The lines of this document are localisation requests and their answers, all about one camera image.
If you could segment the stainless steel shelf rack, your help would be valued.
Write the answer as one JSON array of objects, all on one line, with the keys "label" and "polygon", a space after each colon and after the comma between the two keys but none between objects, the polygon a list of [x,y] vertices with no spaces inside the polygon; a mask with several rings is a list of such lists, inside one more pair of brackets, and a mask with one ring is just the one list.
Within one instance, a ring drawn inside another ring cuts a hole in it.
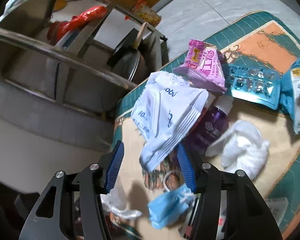
[{"label": "stainless steel shelf rack", "polygon": [[[104,17],[65,34],[55,45],[47,40],[49,25],[70,21],[94,6]],[[117,103],[137,84],[107,65],[115,47],[144,20],[108,0],[3,0],[0,5],[0,81],[54,105],[114,118]],[[148,24],[138,47],[148,75],[162,65],[166,37]]]}]

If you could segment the blue white courier bag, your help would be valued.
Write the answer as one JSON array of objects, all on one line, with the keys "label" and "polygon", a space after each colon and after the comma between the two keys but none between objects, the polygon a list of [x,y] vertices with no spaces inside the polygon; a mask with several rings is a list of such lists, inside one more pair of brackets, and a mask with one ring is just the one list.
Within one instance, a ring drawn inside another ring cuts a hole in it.
[{"label": "blue white courier bag", "polygon": [[293,121],[293,131],[300,134],[300,58],[281,78],[279,104]]}]

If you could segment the purple spray bottle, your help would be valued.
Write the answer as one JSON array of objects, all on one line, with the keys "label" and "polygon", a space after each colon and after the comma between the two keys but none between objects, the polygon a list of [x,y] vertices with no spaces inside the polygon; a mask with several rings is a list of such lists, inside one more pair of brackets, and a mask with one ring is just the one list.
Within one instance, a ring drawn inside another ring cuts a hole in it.
[{"label": "purple spray bottle", "polygon": [[206,111],[194,130],[184,139],[184,146],[191,153],[205,155],[207,148],[216,141],[228,127],[228,115],[234,98],[220,96]]}]

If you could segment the pink purple snack wrapper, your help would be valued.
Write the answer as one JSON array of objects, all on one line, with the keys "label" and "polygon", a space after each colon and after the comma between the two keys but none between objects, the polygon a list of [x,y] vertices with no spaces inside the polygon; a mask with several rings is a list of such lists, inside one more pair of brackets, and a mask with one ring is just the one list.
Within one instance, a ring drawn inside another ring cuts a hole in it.
[{"label": "pink purple snack wrapper", "polygon": [[203,41],[190,40],[185,61],[173,72],[196,88],[224,94],[226,86],[222,60],[224,56],[216,46]]}]

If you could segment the blue face mask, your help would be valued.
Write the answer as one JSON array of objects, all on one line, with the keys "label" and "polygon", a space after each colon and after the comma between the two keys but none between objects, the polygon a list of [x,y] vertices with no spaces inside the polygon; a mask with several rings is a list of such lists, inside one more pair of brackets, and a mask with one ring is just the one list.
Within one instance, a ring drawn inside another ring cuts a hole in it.
[{"label": "blue face mask", "polygon": [[163,178],[166,192],[148,203],[149,221],[153,228],[160,230],[175,223],[179,217],[193,206],[197,196],[191,192],[186,184],[176,190],[167,187],[167,179],[178,170],[168,171]]}]

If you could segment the teal blister pill pack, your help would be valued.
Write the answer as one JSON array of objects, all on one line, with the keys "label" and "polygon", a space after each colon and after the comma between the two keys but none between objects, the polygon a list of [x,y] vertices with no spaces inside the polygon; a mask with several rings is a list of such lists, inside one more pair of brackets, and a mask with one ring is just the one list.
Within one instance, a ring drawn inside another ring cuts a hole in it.
[{"label": "teal blister pill pack", "polygon": [[222,65],[226,95],[260,104],[272,110],[279,106],[281,75],[268,67]]}]

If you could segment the metal wok on shelf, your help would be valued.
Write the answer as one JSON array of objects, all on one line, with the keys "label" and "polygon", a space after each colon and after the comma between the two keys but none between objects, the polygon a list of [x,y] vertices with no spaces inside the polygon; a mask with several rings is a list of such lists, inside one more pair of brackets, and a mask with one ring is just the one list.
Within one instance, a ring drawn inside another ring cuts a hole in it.
[{"label": "metal wok on shelf", "polygon": [[148,67],[141,52],[133,49],[132,52],[125,53],[112,72],[138,85],[147,77]]}]

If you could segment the clear plastic bag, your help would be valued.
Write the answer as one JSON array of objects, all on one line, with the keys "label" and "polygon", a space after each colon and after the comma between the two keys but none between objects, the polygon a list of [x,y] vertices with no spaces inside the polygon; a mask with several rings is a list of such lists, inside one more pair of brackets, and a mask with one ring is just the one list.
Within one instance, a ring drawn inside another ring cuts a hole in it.
[{"label": "clear plastic bag", "polygon": [[101,203],[104,212],[113,213],[122,219],[137,219],[142,216],[139,210],[130,210],[127,208],[127,197],[121,183],[120,177],[117,178],[115,186],[108,194],[101,194]]}]

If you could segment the small patterned waste bin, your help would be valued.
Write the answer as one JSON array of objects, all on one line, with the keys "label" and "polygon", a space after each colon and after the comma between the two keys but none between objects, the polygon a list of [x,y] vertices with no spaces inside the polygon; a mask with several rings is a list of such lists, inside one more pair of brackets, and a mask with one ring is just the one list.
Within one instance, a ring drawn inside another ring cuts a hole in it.
[{"label": "small patterned waste bin", "polygon": [[145,20],[153,27],[157,27],[161,22],[161,17],[153,9],[151,9],[144,0],[138,0],[130,12]]}]

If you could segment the white crumpled tissue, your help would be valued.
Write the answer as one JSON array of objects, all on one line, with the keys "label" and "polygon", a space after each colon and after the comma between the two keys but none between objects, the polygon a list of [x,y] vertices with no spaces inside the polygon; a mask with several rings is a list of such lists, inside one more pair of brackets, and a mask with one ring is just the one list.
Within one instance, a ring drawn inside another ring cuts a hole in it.
[{"label": "white crumpled tissue", "polygon": [[206,150],[206,157],[221,157],[224,171],[244,171],[255,180],[269,156],[270,142],[263,139],[260,130],[251,122],[237,120]]}]

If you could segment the white blue wet wipes pack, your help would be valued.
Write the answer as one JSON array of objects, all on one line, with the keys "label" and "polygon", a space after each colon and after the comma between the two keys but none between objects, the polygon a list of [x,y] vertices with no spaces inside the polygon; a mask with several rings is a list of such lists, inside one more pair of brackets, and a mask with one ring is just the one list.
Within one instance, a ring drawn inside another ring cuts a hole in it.
[{"label": "white blue wet wipes pack", "polygon": [[191,87],[175,74],[150,74],[131,113],[146,142],[139,158],[144,170],[153,172],[159,166],[194,126],[210,99],[207,90]]}]

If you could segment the red plastic bag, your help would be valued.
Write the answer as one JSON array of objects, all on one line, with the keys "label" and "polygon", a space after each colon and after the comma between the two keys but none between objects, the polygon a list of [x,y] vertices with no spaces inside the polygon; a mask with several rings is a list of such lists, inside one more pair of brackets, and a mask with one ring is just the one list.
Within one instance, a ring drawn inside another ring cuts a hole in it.
[{"label": "red plastic bag", "polygon": [[73,16],[70,21],[53,22],[49,25],[47,40],[51,44],[55,45],[68,32],[81,29],[85,27],[89,22],[104,17],[106,13],[106,7],[94,6],[77,16]]}]

